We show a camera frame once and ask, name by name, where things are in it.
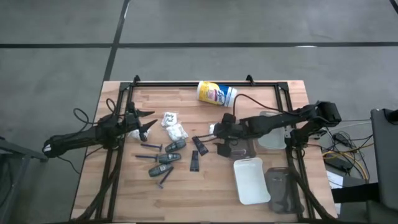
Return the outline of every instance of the white plate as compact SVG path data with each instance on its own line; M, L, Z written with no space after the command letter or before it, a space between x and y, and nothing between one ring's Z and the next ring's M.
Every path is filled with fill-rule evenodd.
M234 162L236 186L239 200L244 205L269 202L262 160L260 158L241 159Z

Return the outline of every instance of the wooden table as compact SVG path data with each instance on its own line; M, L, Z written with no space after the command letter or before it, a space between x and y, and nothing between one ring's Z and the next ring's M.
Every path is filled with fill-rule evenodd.
M303 81L287 81L293 108L308 104ZM106 99L117 100L120 82L104 82L99 99L96 119L109 114ZM261 103L276 108L275 91L269 87L238 87ZM291 222L296 215L278 215L266 204L242 205L236 190L233 161L216 153L216 147L206 143L209 153L199 158L200 172L190 172L192 150L196 149L191 137L209 132L209 125L221 121L223 113L231 108L215 106L196 99L196 88L192 87L134 87L133 101L142 111L155 114L142 118L146 123L159 119L151 128L149 144L171 142L160 125L163 114L177 112L178 120L188 135L187 146L179 151L182 160L174 162L174 171L159 189L156 183L162 178L150 178L148 170L156 165L151 159L137 159L136 154L156 154L140 146L140 142L127 138L124 147L121 175L114 211L114 222ZM246 98L237 101L237 118L258 115L265 109ZM73 207L72 218L79 216L97 194L103 174L106 151L100 150L84 163L81 179ZM263 160L264 171L270 167L287 167L285 151L257 150ZM327 211L336 216L333 197L326 176L322 155L317 147L305 149L305 167L312 192ZM108 211L105 199L104 214Z

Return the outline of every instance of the white tray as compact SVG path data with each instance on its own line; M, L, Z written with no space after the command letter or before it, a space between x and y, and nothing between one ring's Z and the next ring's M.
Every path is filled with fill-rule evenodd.
M269 202L262 160L260 158L241 159L234 162L236 187L239 200L244 205Z

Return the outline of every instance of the concrete floor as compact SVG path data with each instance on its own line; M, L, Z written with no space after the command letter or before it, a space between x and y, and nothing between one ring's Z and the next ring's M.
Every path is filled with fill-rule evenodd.
M0 44L111 43L122 4L0 0ZM385 42L398 41L397 23L386 0L132 0L121 42ZM93 117L109 52L0 49L0 136L39 151L51 135L80 129L72 109ZM373 108L398 107L396 58L398 47L119 49L110 79L305 80L311 102L366 119ZM361 138L371 127L344 131ZM364 153L377 181L374 149ZM80 169L83 154L64 157ZM12 223L68 220L77 184L69 164L33 161Z

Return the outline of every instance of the gray floor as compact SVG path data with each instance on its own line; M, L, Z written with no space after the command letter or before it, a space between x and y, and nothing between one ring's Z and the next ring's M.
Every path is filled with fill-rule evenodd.
M0 0L0 44L111 43L122 4ZM133 0L121 42L398 41L397 22L389 1ZM51 135L79 129L72 109L93 117L109 51L0 49L0 136L39 151ZM111 80L305 80L311 102L334 101L344 119L364 119L398 107L396 58L398 47L119 49ZM371 134L368 124L342 130ZM377 181L374 149L364 153ZM83 154L65 158L80 168ZM33 162L12 222L68 220L77 183L63 161Z

